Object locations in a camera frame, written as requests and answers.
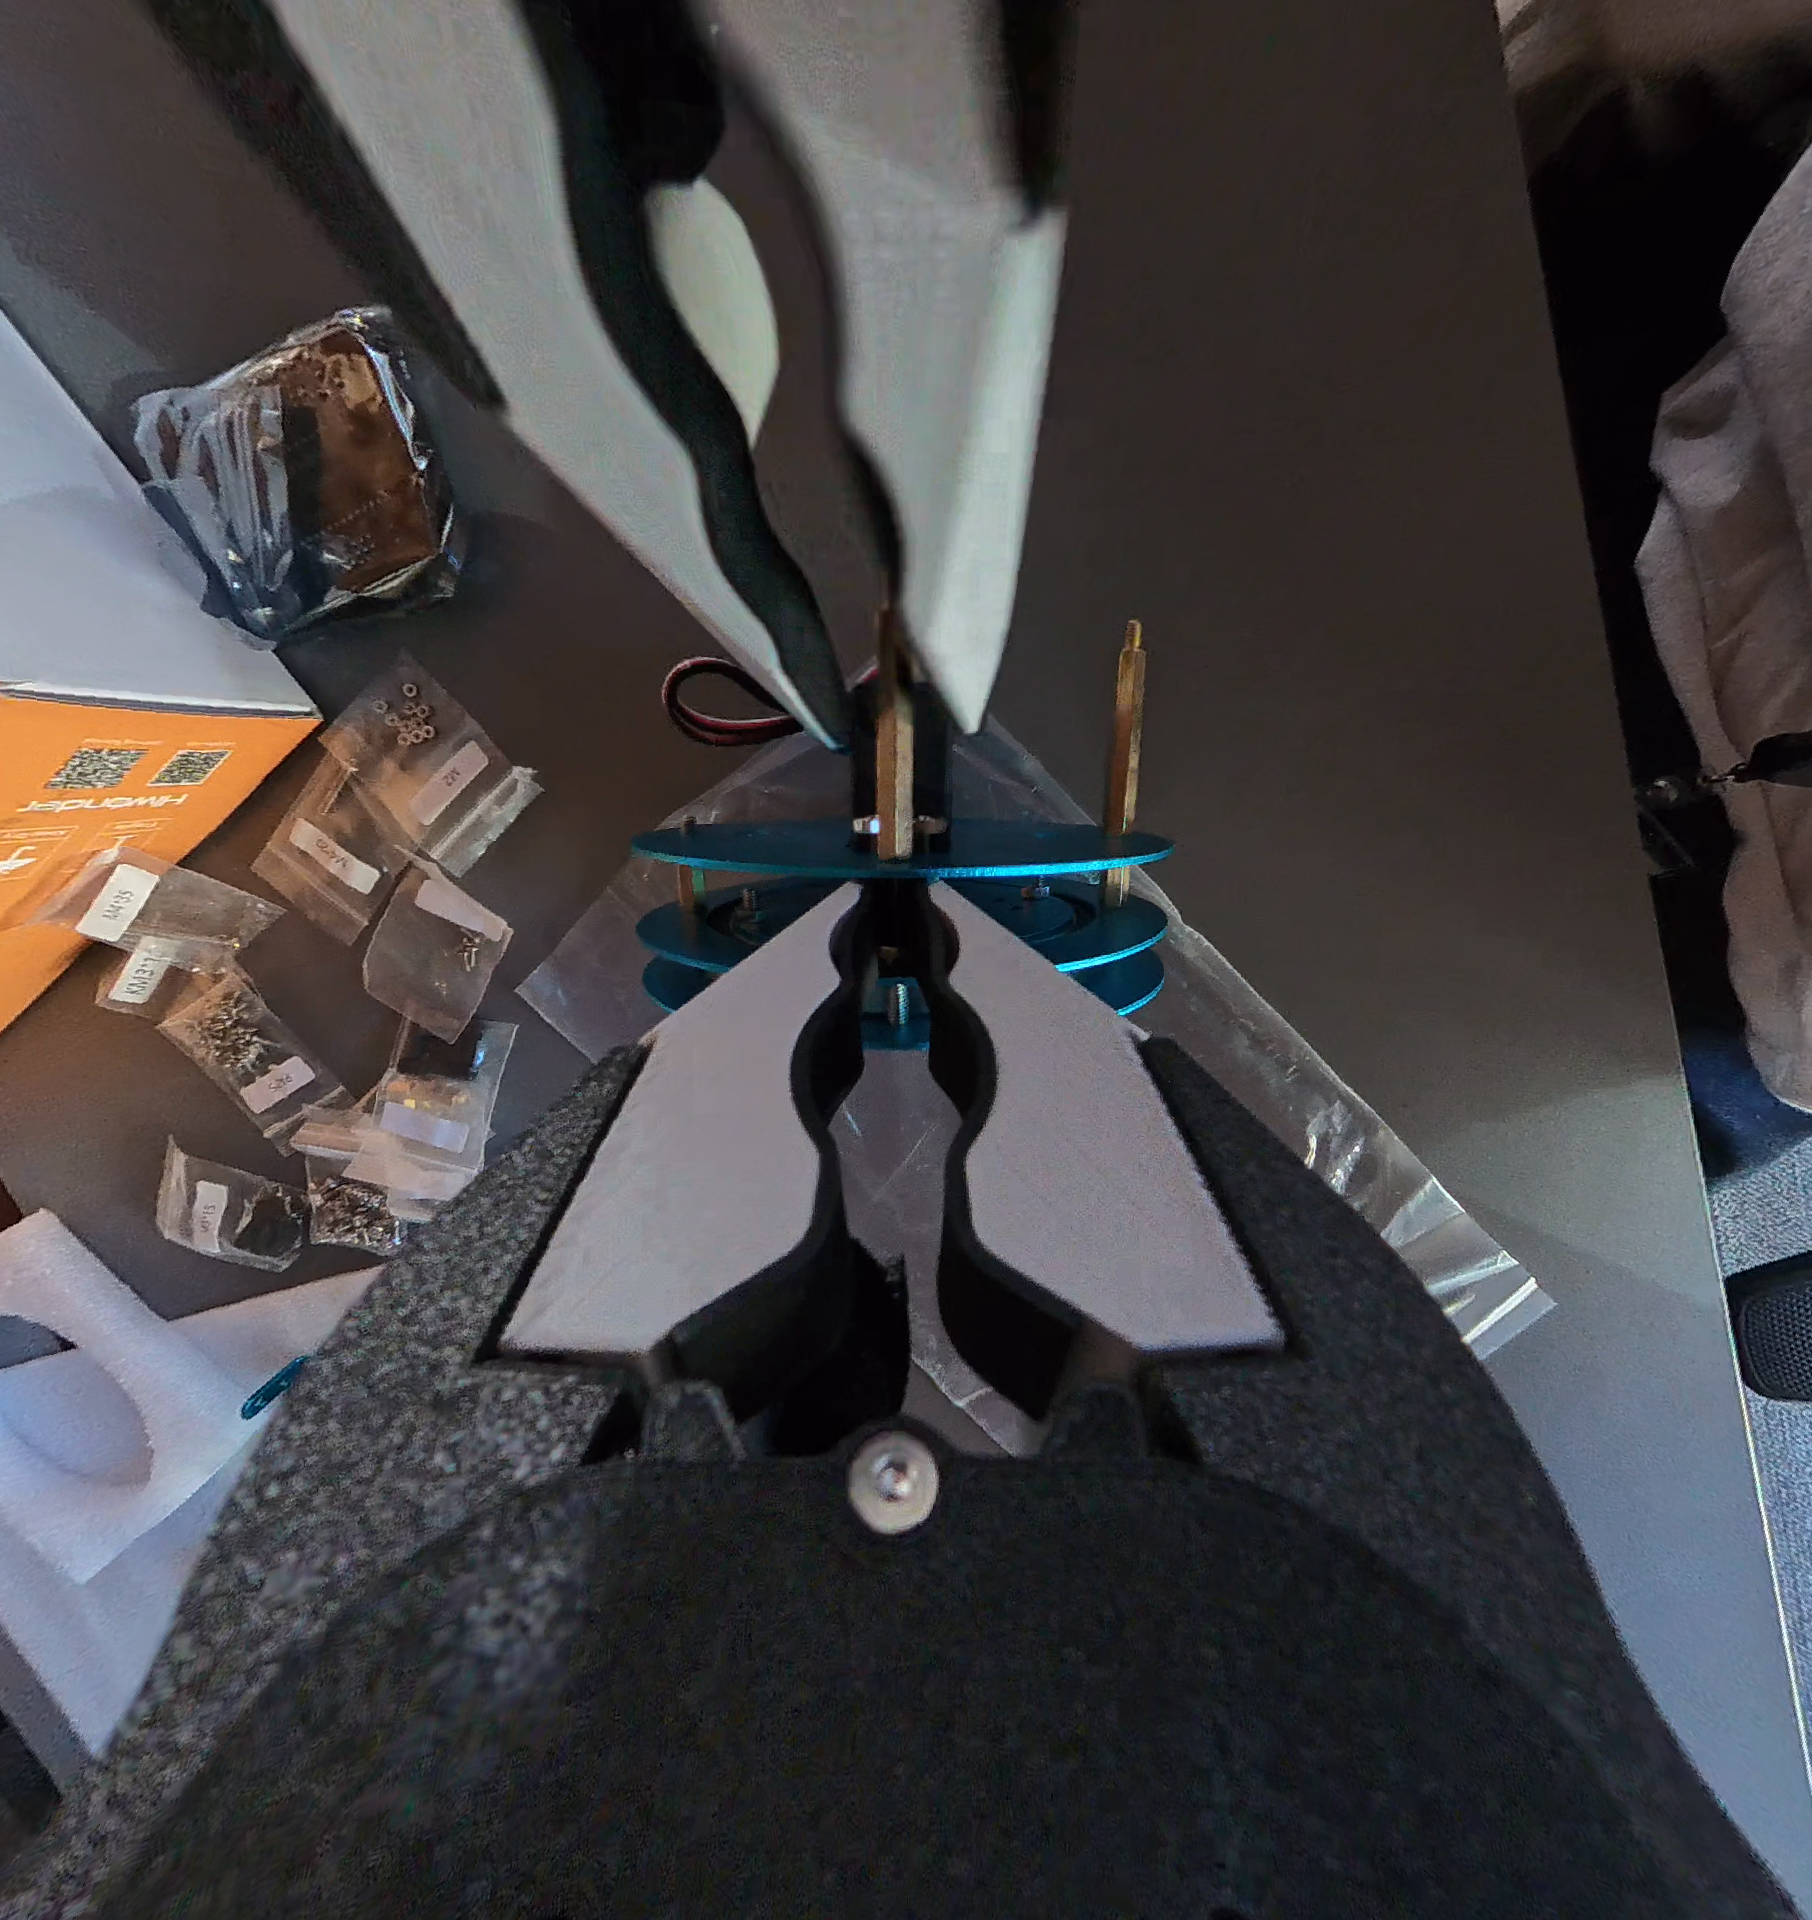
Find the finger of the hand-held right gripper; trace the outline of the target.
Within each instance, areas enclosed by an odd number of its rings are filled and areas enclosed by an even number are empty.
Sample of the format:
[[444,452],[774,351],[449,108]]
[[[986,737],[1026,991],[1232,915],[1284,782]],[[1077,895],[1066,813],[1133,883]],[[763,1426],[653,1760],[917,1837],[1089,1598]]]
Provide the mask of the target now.
[[922,678],[989,711],[1068,235],[1072,4],[701,4],[818,221],[835,408]]
[[508,426],[820,743],[850,700],[557,4],[269,4]]

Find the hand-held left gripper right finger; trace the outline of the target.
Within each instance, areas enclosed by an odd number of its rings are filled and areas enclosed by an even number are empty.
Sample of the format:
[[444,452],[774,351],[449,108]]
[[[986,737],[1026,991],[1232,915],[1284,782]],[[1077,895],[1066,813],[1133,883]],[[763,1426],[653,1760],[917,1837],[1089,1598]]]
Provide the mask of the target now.
[[1125,1356],[1280,1351],[1276,1310],[1133,1028],[936,881],[947,927],[934,1075],[961,1125],[943,1250],[1066,1341]]

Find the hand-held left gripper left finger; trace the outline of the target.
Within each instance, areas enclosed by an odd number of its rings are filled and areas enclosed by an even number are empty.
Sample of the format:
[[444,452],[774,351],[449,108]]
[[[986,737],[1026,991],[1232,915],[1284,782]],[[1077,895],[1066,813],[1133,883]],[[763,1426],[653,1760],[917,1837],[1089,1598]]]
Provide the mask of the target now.
[[832,1122],[863,1072],[863,890],[659,1022],[497,1334],[524,1358],[829,1358],[886,1319]]

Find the blue round turntable base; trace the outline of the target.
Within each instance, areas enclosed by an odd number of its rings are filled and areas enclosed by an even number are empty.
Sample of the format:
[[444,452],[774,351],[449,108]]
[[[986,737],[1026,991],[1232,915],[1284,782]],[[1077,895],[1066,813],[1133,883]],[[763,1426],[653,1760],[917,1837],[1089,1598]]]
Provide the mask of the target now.
[[1108,835],[1083,823],[956,820],[904,860],[886,861],[840,818],[721,821],[637,834],[632,852],[679,878],[737,876],[645,912],[641,990],[663,1011],[688,1005],[843,883],[942,881],[1038,952],[1109,1011],[1132,1015],[1164,987],[1166,909],[1132,886],[1105,902],[1105,878],[1171,852],[1151,832]]

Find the brass standoff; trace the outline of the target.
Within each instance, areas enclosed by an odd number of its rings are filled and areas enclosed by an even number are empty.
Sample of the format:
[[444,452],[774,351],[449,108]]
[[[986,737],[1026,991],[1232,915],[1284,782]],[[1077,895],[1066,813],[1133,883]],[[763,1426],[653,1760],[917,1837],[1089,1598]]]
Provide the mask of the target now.
[[1133,830],[1142,759],[1145,666],[1142,622],[1130,617],[1124,625],[1114,666],[1109,750],[1102,810],[1102,827],[1108,837],[1121,837]]
[[915,700],[913,667],[895,607],[875,620],[871,694],[871,837],[884,861],[905,860],[915,837]]

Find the black servo motor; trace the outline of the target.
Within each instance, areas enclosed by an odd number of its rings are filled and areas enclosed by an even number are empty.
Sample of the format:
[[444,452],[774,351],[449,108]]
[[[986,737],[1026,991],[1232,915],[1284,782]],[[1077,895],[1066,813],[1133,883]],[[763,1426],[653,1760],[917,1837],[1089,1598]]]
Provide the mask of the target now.
[[[877,669],[869,669],[850,685],[852,717],[852,774],[850,804],[856,820],[871,818],[877,806]],[[915,818],[949,818],[949,748],[951,720],[937,689],[924,679],[912,685],[913,696],[913,813]]]

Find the grey desk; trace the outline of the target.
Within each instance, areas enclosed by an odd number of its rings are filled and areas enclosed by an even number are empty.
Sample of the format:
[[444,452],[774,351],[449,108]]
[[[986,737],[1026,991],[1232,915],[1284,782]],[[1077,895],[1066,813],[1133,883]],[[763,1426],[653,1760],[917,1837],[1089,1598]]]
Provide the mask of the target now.
[[[1491,1356],[1640,1674],[1812,1915],[1812,1787],[1633,821],[1491,4],[1083,4],[1062,301],[992,713],[1088,810],[1149,660],[1140,818],[1195,927],[1552,1296]],[[0,4],[0,304],[102,433],[366,290],[140,4]],[[514,987],[718,775],[703,636],[446,394],[458,595],[395,645],[541,798],[486,856]],[[168,1134],[254,1162],[99,954],[0,1033],[0,1180],[153,1308]]]

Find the clear plastic bag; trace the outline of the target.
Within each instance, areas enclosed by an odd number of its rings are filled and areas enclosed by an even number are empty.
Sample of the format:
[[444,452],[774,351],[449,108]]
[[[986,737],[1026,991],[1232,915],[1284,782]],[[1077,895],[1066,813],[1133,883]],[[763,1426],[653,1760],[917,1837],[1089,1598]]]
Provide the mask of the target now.
[[[1301,1036],[1181,920],[1158,881],[1133,892],[1166,912],[1164,982],[1133,1022],[1171,1037],[1398,1251],[1475,1356],[1552,1308],[1552,1298]],[[520,995],[585,1057],[637,1039],[661,1015],[643,991],[637,923],[677,897],[666,865],[629,857]],[[832,1123],[848,1221],[910,1287],[910,1409],[986,1449],[1026,1454],[1038,1429],[966,1365],[936,1324],[936,1175],[956,1115],[922,1054],[869,1057]]]

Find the bag of black parts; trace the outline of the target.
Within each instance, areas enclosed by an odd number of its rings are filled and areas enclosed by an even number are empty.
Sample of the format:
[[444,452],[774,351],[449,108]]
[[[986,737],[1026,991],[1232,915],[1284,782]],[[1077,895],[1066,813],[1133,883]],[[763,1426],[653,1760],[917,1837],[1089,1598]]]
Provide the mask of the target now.
[[348,306],[198,382],[137,396],[144,491],[248,645],[449,598],[464,526],[386,306]]

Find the pile of small screw bags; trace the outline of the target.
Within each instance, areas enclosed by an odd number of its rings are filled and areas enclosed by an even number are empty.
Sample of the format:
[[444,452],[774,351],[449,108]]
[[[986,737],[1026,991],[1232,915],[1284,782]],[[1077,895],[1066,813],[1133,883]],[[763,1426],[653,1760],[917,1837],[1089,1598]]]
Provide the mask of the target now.
[[[309,1247],[388,1258],[482,1171],[514,1019],[482,1003],[511,926],[464,886],[537,796],[435,678],[399,654],[324,732],[314,769],[251,860],[260,895],[112,830],[62,853],[5,920],[112,947],[99,1003],[133,1011],[292,1158],[301,1182],[165,1146],[162,1237],[222,1264],[283,1272]],[[395,1018],[386,1066],[358,1093],[248,969],[292,907],[358,954]]]

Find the orange cardboard box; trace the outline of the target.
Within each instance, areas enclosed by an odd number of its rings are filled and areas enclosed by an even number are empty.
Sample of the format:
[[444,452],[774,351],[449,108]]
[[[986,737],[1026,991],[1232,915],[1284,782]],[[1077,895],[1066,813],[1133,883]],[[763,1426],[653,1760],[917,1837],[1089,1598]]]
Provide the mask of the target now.
[[0,306],[0,1033],[79,947],[20,923],[36,886],[114,841],[196,849],[317,732],[208,589]]

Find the white foam tray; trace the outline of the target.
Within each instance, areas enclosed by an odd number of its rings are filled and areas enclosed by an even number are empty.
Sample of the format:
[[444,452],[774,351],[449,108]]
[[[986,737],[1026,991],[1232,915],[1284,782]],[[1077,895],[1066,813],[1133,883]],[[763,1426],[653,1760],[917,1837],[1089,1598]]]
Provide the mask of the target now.
[[[362,1266],[188,1313],[178,1328],[245,1400],[314,1353],[376,1275],[378,1266]],[[66,1467],[120,1475],[140,1463],[135,1411],[76,1351],[2,1367],[0,1402],[11,1428],[47,1424]],[[132,1707],[215,1517],[274,1417],[269,1404],[248,1419],[242,1448],[219,1472],[87,1579],[53,1567],[0,1515],[0,1707],[55,1783],[69,1783]]]

